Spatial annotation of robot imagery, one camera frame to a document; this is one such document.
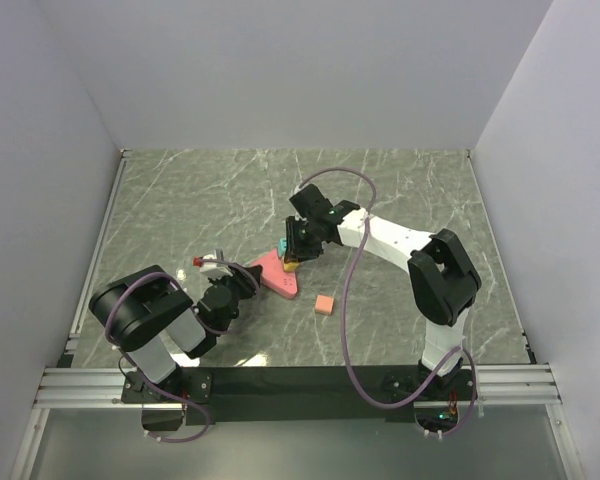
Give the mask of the pink triangular power strip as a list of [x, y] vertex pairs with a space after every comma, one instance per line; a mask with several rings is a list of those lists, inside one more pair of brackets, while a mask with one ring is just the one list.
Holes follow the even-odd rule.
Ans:
[[284, 270], [276, 248], [254, 260], [251, 265], [262, 268], [261, 284], [273, 292], [286, 299], [293, 299], [298, 294], [296, 273]]

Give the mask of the teal USB charger plug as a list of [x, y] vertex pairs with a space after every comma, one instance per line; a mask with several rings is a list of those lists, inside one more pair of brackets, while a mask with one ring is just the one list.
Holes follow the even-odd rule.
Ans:
[[281, 238], [277, 245], [277, 255], [279, 257], [283, 257], [287, 251], [287, 240], [285, 238]]

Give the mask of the yellow USB charger plug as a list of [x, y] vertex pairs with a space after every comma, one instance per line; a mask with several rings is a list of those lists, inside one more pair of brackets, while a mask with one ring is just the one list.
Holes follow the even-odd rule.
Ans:
[[282, 267], [284, 272], [295, 272], [299, 265], [300, 262], [297, 259], [282, 259]]

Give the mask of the pink USB charger plug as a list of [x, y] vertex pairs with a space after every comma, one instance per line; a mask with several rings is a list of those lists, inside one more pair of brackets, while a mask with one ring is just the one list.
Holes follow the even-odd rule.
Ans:
[[318, 295], [316, 297], [314, 311], [322, 315], [331, 315], [334, 309], [335, 299], [327, 295]]

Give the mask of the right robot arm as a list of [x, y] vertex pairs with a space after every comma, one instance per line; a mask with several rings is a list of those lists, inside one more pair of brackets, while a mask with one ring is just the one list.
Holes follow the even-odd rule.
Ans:
[[290, 198], [296, 210], [285, 220], [284, 262], [319, 258], [334, 243], [361, 248], [408, 273], [415, 304], [427, 320], [419, 387], [440, 399], [454, 386], [462, 364], [464, 324], [481, 278], [458, 236], [413, 230], [382, 219], [351, 201], [333, 204], [314, 184]]

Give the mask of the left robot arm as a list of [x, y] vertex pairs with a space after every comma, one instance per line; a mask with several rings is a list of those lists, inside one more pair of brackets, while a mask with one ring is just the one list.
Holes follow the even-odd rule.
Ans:
[[237, 330], [231, 323], [240, 315], [239, 303], [257, 296], [261, 287], [259, 265], [245, 267], [211, 255], [196, 257], [193, 265], [210, 283], [198, 301], [158, 265], [101, 287], [89, 301], [107, 341], [144, 375], [144, 389], [159, 402], [183, 391], [182, 368], [160, 334], [189, 358], [199, 358], [220, 336]]

